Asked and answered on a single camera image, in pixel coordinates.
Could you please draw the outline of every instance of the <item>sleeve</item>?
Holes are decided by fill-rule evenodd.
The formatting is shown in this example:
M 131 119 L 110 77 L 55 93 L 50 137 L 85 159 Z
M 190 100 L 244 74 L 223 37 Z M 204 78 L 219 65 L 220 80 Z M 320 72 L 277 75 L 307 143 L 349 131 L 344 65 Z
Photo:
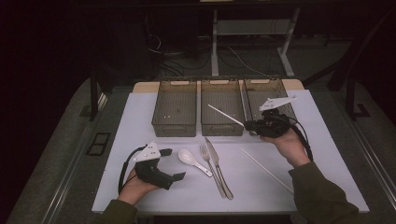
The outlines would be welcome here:
M 101 216 L 92 224 L 131 224 L 134 223 L 137 209 L 128 203 L 112 200 Z
M 313 223 L 359 223 L 359 209 L 344 191 L 327 180 L 314 162 L 289 171 L 299 212 Z

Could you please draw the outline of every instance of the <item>white spoon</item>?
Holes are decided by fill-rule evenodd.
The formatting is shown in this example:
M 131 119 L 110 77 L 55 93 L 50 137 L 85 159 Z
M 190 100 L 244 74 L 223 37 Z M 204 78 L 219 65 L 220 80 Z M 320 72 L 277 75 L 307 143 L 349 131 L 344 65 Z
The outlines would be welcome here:
M 191 154 L 190 151 L 187 149 L 181 149 L 178 152 L 178 158 L 183 161 L 184 163 L 187 163 L 188 165 L 193 165 L 198 167 L 200 170 L 204 171 L 207 176 L 212 176 L 212 172 L 210 172 L 208 169 L 206 169 L 203 165 L 201 165 Z

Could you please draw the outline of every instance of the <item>table leg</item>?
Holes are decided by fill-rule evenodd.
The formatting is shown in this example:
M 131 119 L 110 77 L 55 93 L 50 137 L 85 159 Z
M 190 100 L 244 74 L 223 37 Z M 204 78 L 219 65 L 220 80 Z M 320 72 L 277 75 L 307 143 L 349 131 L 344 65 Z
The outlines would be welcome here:
M 283 43 L 283 46 L 281 48 L 277 49 L 277 53 L 279 54 L 280 60 L 283 63 L 283 66 L 286 71 L 286 75 L 288 77 L 294 77 L 294 72 L 291 69 L 291 65 L 289 63 L 288 56 L 286 56 L 286 52 L 288 51 L 288 47 L 289 47 L 291 38 L 293 36 L 294 27 L 296 26 L 299 13 L 300 13 L 300 8 L 299 7 L 295 8 L 293 15 L 291 17 L 290 23 L 289 23 L 288 31 L 286 33 L 285 42 Z
M 213 33 L 212 33 L 212 77 L 219 76 L 219 61 L 218 61 L 218 11 L 213 11 Z

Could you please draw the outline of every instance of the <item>person's left hand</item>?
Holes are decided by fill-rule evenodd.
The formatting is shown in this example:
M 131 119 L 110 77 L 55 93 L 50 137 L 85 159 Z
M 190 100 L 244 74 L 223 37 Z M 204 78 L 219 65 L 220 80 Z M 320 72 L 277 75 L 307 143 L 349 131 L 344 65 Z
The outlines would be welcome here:
M 147 193 L 158 189 L 159 187 L 150 183 L 144 182 L 139 179 L 136 175 L 136 171 L 133 169 L 129 173 L 127 182 L 124 184 L 119 198 L 117 200 L 129 203 L 131 205 L 137 204 Z

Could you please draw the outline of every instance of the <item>fork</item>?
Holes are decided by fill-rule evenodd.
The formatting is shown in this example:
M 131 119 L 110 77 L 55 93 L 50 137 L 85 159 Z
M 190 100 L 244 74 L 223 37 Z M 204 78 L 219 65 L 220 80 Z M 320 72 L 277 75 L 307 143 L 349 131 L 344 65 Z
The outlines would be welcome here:
M 213 170 L 212 165 L 210 164 L 210 155 L 209 155 L 209 152 L 207 151 L 207 148 L 204 144 L 201 145 L 200 152 L 201 152 L 202 159 L 204 159 L 204 161 L 206 161 L 207 164 L 209 165 L 210 171 L 213 174 L 213 178 L 215 178 L 215 182 L 216 182 L 216 185 L 218 186 L 221 197 L 225 198 L 224 188 L 220 184 L 218 176 L 216 175 L 215 171 Z

